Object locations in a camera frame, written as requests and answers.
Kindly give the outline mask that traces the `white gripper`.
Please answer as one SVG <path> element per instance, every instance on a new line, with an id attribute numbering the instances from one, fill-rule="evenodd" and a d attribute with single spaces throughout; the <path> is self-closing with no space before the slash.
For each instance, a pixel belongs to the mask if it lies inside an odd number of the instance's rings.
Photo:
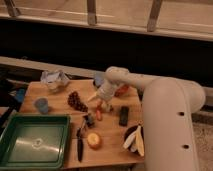
<path id="1" fill-rule="evenodd" d="M 91 102 L 91 101 L 97 99 L 99 96 L 101 99 L 104 100 L 104 102 L 102 103 L 102 108 L 106 112 L 111 112 L 113 110 L 113 107 L 109 102 L 106 102 L 106 101 L 110 101 L 113 98 L 117 89 L 118 89 L 117 83 L 111 82 L 111 81 L 105 79 L 104 83 L 98 88 L 97 92 L 93 93 L 87 99 L 87 102 Z"/>

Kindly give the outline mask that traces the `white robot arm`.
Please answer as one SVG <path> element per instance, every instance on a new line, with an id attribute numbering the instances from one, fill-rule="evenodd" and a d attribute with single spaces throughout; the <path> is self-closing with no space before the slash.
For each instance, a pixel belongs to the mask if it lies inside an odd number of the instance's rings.
<path id="1" fill-rule="evenodd" d="M 123 84 L 143 92 L 146 171 L 200 171 L 191 114 L 204 106 L 204 88 L 194 81 L 110 67 L 89 99 L 108 102 Z"/>

